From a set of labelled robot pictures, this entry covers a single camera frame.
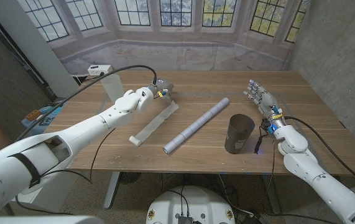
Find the small white box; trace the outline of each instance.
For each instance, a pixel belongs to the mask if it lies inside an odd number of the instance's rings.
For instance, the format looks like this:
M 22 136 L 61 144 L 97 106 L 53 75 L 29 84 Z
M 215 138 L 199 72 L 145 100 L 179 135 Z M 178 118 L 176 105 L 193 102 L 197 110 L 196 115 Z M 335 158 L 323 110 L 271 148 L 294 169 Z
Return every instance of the small white box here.
M 101 72 L 104 72 L 104 74 L 107 74 L 108 72 L 111 72 L 113 70 L 113 67 L 111 65 L 90 65 L 88 68 L 89 75 L 91 76 L 99 76 Z

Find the yellow sticker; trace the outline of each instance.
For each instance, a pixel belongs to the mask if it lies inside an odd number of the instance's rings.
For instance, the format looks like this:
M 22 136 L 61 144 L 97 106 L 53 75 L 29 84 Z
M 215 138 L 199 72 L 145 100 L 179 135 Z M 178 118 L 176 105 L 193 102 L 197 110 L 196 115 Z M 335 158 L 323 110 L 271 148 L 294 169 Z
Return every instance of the yellow sticker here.
M 282 117 L 282 114 L 275 115 L 275 116 L 272 117 L 272 119 L 277 119 L 277 118 L 280 118 L 280 117 Z

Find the window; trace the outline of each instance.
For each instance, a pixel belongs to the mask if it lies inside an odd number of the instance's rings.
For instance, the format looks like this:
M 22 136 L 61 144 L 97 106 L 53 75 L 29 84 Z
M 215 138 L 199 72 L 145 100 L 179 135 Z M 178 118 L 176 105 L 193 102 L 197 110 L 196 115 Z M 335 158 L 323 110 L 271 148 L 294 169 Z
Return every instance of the window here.
M 103 26 L 93 0 L 67 0 L 67 4 L 81 31 Z
M 191 26 L 192 0 L 160 0 L 162 26 Z
M 68 35 L 51 0 L 18 0 L 18 2 L 47 42 Z
M 121 25 L 149 26 L 147 0 L 115 0 Z
M 204 27 L 231 27 L 236 0 L 205 0 L 203 5 Z
M 273 37 L 284 14 L 287 0 L 260 0 L 257 2 L 251 30 Z
M 295 20 L 293 21 L 293 24 L 290 27 L 287 36 L 287 41 L 292 43 L 295 42 L 297 32 L 299 31 L 300 28 L 300 24 L 302 24 L 304 15 L 306 14 L 307 6 L 308 6 L 308 0 L 302 0 L 302 3 L 300 3 L 299 10 L 296 13 Z

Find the black band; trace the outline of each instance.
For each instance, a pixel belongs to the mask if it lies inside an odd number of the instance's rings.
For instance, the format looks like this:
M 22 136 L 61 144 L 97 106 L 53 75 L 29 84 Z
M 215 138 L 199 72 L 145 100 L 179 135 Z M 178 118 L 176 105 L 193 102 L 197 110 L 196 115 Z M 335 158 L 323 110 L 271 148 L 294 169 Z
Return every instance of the black band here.
M 34 164 L 25 155 L 23 155 L 21 153 L 16 153 L 16 154 L 11 155 L 9 157 L 15 157 L 18 160 L 20 160 L 20 162 L 22 162 L 25 165 L 25 167 L 28 169 L 28 171 L 30 172 L 32 179 L 30 181 L 29 188 L 40 183 L 40 175 L 39 175 L 38 170 L 36 169 Z

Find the robotic arm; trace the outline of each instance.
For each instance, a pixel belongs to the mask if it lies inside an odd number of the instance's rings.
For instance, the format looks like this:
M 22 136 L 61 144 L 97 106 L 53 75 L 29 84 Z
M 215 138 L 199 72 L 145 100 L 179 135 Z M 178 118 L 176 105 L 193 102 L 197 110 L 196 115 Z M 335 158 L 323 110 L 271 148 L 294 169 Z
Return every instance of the robotic arm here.
M 129 124 L 134 111 L 142 113 L 155 94 L 172 94 L 173 84 L 157 79 L 155 85 L 129 90 L 115 104 L 70 128 L 39 134 L 0 150 L 0 209 L 17 194 L 29 194 L 51 181 L 86 146 L 109 130 Z
M 284 165 L 295 176 L 308 183 L 343 223 L 355 223 L 355 194 L 329 175 L 308 149 L 307 140 L 291 125 L 286 125 L 277 100 L 257 82 L 250 80 L 244 92 L 259 107 L 270 123 L 268 132 L 278 143 Z

